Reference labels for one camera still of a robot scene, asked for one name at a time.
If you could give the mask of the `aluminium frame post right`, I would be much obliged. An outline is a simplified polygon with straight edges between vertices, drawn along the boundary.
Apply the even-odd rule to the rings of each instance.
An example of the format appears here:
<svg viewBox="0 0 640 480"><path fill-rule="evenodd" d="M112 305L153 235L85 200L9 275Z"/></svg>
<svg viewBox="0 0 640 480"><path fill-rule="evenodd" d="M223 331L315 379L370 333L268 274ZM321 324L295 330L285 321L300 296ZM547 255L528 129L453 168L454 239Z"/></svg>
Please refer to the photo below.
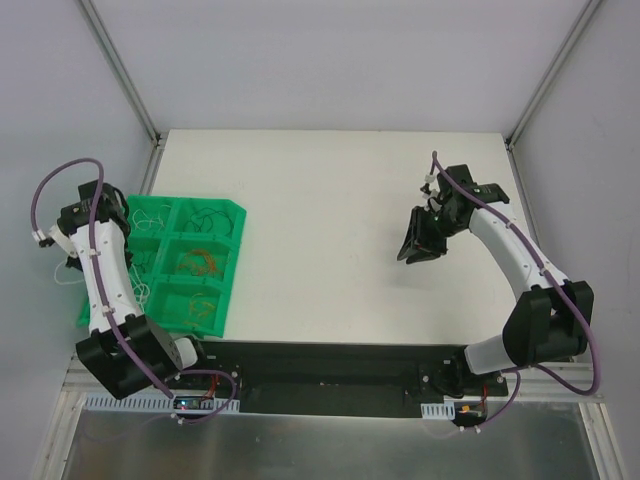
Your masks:
<svg viewBox="0 0 640 480"><path fill-rule="evenodd" d="M560 75L564 65L604 5L604 0L588 0L584 2L577 17L571 24L568 33L560 43L542 77L537 82L533 93L525 104L514 127L506 135L505 146L508 151L512 151L522 137L534 114L550 93L553 83Z"/></svg>

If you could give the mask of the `green plastic compartment tray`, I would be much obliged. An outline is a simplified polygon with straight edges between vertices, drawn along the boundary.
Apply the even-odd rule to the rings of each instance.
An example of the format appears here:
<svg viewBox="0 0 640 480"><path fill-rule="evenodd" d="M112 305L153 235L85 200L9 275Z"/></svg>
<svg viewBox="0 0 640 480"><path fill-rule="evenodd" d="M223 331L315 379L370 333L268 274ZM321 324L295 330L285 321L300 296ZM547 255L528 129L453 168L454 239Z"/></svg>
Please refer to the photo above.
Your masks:
<svg viewBox="0 0 640 480"><path fill-rule="evenodd" d="M246 210L228 199L127 202L135 304L172 334L223 337Z"/></svg>

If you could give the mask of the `aluminium frame post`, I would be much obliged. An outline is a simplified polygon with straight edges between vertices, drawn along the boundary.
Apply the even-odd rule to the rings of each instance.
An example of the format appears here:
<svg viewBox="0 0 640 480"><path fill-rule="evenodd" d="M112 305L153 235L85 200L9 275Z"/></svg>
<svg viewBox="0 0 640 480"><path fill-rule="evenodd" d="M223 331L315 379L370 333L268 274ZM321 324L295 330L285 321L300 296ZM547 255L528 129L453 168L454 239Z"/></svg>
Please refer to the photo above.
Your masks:
<svg viewBox="0 0 640 480"><path fill-rule="evenodd" d="M553 83L560 75L564 65L604 5L604 0L588 0L584 2L577 17L571 24L568 33L560 43L542 77L537 82L533 93L525 104L514 127L506 135L505 146L508 151L512 151L522 137L534 114L550 93Z"/></svg>
<svg viewBox="0 0 640 480"><path fill-rule="evenodd" d="M83 16L90 33L94 37L116 83L131 107L137 121L143 128L146 137L153 146L157 146L161 141L161 132L152 120L149 110L128 72L95 2L91 0L77 0L75 4Z"/></svg>

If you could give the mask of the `aluminium extrusion rail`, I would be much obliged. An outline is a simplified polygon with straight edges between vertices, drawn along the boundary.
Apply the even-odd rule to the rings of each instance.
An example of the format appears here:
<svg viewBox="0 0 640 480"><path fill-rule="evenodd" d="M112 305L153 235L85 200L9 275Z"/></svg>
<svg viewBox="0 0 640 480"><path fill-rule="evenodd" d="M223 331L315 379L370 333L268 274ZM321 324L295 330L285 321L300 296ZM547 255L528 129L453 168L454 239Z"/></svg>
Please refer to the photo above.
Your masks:
<svg viewBox="0 0 640 480"><path fill-rule="evenodd" d="M577 389L586 390L592 383L593 370L590 364L551 362L548 363L546 367ZM578 395L562 386L547 373L536 368L524 369L520 372L520 375L520 389L515 397L515 399L520 402L605 402L605 395L601 390L590 396ZM80 363L76 355L71 357L61 391L74 393L105 393L107 396L110 396L107 390Z"/></svg>

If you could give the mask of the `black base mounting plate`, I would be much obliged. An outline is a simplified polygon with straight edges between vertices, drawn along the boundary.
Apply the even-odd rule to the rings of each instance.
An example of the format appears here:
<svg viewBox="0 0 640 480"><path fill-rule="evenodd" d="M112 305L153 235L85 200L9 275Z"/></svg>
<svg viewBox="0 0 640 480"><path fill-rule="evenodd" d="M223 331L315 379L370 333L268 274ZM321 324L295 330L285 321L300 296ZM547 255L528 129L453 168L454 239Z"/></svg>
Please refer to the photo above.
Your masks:
<svg viewBox="0 0 640 480"><path fill-rule="evenodd" d="M191 375L176 390L231 388L243 413L416 418L447 397L506 398L497 372L473 375L460 345L358 345L205 341Z"/></svg>

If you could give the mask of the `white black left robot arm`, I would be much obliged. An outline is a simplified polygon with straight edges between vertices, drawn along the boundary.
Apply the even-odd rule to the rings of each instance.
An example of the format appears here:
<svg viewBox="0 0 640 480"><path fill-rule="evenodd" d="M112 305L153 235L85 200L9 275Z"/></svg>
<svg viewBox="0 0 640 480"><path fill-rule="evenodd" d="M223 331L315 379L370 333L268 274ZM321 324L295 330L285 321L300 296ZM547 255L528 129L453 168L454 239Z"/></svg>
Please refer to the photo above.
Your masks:
<svg viewBox="0 0 640 480"><path fill-rule="evenodd" d="M173 339L136 302L129 276L131 227L121 192L105 183L94 218L96 181L78 187L79 201L61 209L49 235L66 253L66 266L83 273L89 299L89 336L76 344L86 369L115 398L177 375L188 388L204 387L210 363L191 336Z"/></svg>

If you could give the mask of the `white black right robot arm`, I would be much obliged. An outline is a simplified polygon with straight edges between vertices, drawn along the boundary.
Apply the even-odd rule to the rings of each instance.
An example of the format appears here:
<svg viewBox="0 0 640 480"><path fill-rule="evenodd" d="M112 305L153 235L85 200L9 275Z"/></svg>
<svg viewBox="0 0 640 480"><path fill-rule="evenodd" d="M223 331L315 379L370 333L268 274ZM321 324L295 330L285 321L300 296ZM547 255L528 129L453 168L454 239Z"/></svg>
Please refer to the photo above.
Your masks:
<svg viewBox="0 0 640 480"><path fill-rule="evenodd" d="M452 387L473 394L486 374L526 368L582 354L584 325L594 294L555 267L519 227L510 198L497 184L479 184L467 165L433 166L421 188L397 255L406 264L431 261L448 251L449 238L468 231L489 251L506 277L515 306L502 332L466 346L463 362L450 369Z"/></svg>

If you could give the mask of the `aluminium frame post left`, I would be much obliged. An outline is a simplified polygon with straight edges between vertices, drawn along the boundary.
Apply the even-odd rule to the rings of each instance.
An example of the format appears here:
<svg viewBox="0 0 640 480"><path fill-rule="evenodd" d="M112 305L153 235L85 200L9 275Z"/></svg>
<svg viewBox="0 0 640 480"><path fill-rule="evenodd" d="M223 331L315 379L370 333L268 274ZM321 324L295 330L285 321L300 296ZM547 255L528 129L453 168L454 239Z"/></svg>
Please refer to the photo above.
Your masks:
<svg viewBox="0 0 640 480"><path fill-rule="evenodd" d="M143 128L146 137L153 146L157 146L161 141L161 132L152 120L149 110L128 72L95 2L91 0L77 0L75 4L83 16L90 33L94 37L116 83L131 107L137 121Z"/></svg>

